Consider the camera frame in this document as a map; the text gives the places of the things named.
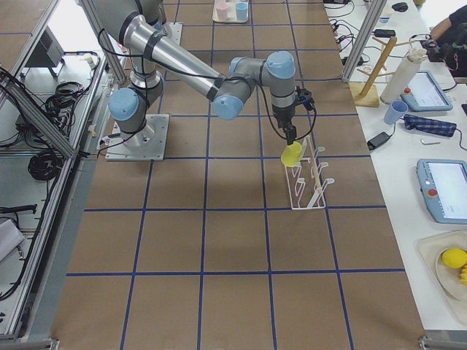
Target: wooden stand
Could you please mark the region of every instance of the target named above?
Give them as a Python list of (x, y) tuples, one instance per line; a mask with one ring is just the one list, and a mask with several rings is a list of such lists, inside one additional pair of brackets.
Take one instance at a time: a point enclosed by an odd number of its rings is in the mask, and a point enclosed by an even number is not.
[(374, 66), (373, 71), (371, 73), (368, 73), (362, 69), (357, 69), (360, 73), (368, 75), (368, 80), (366, 81), (366, 83), (350, 83), (350, 91), (352, 92), (353, 101), (356, 106), (374, 108), (377, 108), (379, 106), (379, 96), (376, 86), (373, 85), (374, 81), (377, 77), (383, 77), (385, 75), (394, 74), (394, 72), (379, 74), (381, 68), (384, 67), (385, 62), (389, 57), (389, 54), (391, 54), (393, 48), (396, 46), (411, 44), (413, 42), (409, 41), (397, 44), (397, 37), (395, 36), (390, 37), (388, 42), (383, 42), (381, 39), (376, 38), (375, 36), (373, 36), (373, 40), (379, 42), (384, 47), (384, 49), (381, 52), (379, 60), (377, 61), (377, 64)]

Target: white bottle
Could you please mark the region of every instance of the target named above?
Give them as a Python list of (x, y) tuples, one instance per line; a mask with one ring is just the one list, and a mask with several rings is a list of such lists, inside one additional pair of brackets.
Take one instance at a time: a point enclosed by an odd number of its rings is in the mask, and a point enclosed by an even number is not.
[(393, 78), (386, 85), (381, 94), (381, 101), (385, 104), (391, 104), (398, 99), (410, 83), (415, 74), (420, 70), (420, 64), (426, 59), (425, 49), (412, 49), (404, 57), (395, 70)]

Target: pink cup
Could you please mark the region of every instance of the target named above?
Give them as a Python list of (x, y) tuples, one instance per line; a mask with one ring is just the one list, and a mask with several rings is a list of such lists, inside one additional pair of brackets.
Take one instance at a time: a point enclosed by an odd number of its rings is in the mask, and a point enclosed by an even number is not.
[(228, 18), (228, 4), (226, 2), (217, 2), (216, 3), (216, 13), (217, 17), (221, 21), (225, 21)]

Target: plate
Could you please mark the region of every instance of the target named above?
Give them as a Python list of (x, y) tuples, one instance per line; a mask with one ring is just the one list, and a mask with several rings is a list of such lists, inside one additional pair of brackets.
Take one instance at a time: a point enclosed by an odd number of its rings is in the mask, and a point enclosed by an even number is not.
[(455, 299), (467, 301), (467, 286), (460, 282), (460, 269), (448, 268), (441, 261), (441, 255), (445, 251), (446, 249), (443, 249), (436, 259), (436, 278), (443, 288)]

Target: blue joint cap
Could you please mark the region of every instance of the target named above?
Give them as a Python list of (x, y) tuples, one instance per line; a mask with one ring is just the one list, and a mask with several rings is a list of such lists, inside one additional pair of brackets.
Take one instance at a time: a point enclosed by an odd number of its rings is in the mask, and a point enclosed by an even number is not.
[(214, 102), (212, 102), (212, 106), (217, 116), (224, 120), (232, 120), (239, 115), (244, 104), (243, 101), (236, 96), (222, 95), (215, 98)]
[(132, 118), (139, 107), (138, 94), (132, 89), (124, 87), (115, 91), (109, 97), (109, 110), (119, 122)]
[(293, 56), (287, 51), (277, 51), (269, 55), (266, 67), (272, 75), (279, 79), (290, 79), (295, 76)]
[(246, 58), (246, 57), (235, 57), (235, 58), (231, 61), (231, 65), (228, 67), (228, 73), (229, 73), (230, 75), (234, 75), (236, 65), (238, 64), (238, 62), (240, 62), (240, 61), (243, 60), (244, 58)]

